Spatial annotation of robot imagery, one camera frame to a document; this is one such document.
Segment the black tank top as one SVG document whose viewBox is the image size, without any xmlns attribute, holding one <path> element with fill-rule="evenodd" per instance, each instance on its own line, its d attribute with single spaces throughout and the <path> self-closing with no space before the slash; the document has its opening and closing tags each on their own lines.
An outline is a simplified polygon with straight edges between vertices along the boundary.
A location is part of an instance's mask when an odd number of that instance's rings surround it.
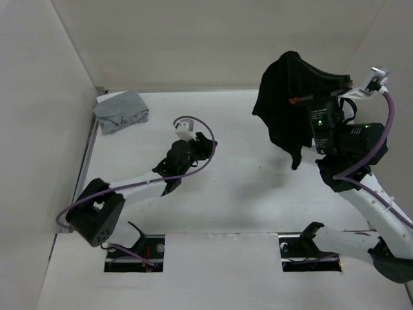
<svg viewBox="0 0 413 310">
<path fill-rule="evenodd" d="M 289 153 L 292 169 L 301 163 L 301 150 L 312 144 L 312 130 L 306 107 L 288 103 L 288 82 L 294 76 L 333 76 L 304 61 L 298 52 L 288 51 L 265 70 L 252 114 L 267 126 L 270 141 Z"/>
</svg>

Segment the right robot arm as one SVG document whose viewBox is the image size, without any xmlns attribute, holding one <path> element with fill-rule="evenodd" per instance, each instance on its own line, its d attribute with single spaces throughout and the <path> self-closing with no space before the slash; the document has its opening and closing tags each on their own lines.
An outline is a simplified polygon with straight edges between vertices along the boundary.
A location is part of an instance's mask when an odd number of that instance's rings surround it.
<svg viewBox="0 0 413 310">
<path fill-rule="evenodd" d="M 312 222 L 299 237 L 299 248 L 309 257 L 344 254 L 366 262 L 385 278 L 399 284 L 412 281 L 412 220 L 401 211 L 371 170 L 387 151 L 387 137 L 395 113 L 386 88 L 387 74 L 373 73 L 367 84 L 352 89 L 336 83 L 324 92 L 312 91 L 289 99 L 293 107 L 305 107 L 312 127 L 320 175 L 324 183 L 352 204 L 374 232 L 338 231 Z M 382 95 L 388 104 L 385 124 L 353 124 L 343 117 L 343 105 L 355 99 Z"/>
</svg>

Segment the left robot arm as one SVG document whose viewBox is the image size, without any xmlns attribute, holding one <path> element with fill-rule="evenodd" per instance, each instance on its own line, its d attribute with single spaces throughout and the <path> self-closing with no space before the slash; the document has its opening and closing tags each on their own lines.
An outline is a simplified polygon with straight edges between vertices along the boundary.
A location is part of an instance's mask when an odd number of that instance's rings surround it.
<svg viewBox="0 0 413 310">
<path fill-rule="evenodd" d="M 92 247 L 116 244 L 130 257 L 138 257 L 145 250 L 145 241 L 140 238 L 143 232 L 126 219 L 126 210 L 173 192 L 192 167 L 210 161 L 216 147 L 216 141 L 197 132 L 193 139 L 175 141 L 166 158 L 140 177 L 113 184 L 95 178 L 68 210 L 65 220 Z"/>
</svg>

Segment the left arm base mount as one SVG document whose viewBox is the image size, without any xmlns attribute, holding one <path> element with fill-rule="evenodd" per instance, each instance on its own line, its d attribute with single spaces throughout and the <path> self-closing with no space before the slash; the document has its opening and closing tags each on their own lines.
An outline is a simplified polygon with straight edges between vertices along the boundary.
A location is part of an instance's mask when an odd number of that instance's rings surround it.
<svg viewBox="0 0 413 310">
<path fill-rule="evenodd" d="M 154 265 L 148 265 L 139 258 L 126 254 L 119 249 L 106 249 L 104 272 L 106 273 L 162 273 L 165 255 L 165 235 L 147 235 L 140 237 L 136 244 L 128 249 Z"/>
</svg>

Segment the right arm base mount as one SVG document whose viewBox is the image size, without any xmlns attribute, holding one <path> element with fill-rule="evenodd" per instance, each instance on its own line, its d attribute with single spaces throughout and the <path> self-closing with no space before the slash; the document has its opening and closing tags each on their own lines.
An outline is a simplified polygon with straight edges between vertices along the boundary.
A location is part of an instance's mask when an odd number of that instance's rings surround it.
<svg viewBox="0 0 413 310">
<path fill-rule="evenodd" d="M 278 236 L 283 272 L 341 272 L 337 253 L 323 252 L 301 242 L 298 234 Z"/>
</svg>

